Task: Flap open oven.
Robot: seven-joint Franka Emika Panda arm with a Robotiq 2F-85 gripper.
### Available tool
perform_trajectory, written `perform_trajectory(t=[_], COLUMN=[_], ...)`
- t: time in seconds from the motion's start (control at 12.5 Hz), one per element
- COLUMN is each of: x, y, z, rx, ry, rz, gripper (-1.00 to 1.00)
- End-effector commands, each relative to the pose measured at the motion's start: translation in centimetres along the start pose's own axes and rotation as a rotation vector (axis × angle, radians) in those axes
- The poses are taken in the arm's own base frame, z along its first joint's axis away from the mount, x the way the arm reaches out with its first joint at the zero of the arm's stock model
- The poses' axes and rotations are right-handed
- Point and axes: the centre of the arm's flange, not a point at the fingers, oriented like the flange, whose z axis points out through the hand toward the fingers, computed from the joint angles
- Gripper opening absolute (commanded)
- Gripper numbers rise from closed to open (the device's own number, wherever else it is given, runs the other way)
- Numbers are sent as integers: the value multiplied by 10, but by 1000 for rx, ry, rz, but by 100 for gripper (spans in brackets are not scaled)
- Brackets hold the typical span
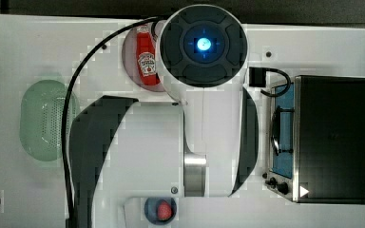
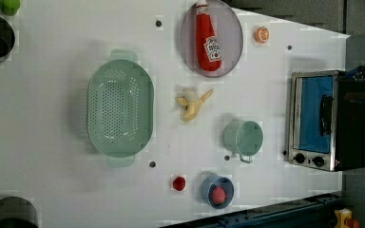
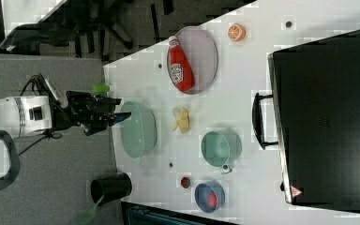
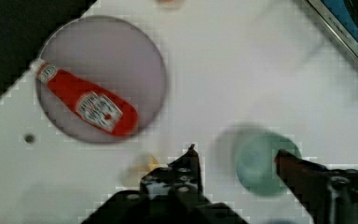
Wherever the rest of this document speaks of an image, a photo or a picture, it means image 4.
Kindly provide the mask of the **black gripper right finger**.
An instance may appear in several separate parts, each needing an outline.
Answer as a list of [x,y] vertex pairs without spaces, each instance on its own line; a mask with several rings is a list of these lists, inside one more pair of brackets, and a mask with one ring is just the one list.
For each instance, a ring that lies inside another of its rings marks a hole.
[[328,169],[278,151],[276,173],[314,224],[358,224],[358,170]]

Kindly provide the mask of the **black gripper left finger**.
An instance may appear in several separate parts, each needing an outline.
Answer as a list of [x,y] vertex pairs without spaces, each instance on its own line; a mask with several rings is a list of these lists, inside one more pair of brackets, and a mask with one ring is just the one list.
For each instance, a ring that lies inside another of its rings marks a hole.
[[183,187],[203,192],[200,157],[194,144],[181,157],[166,167],[152,170],[140,180],[140,191],[150,200],[166,197],[172,189]]

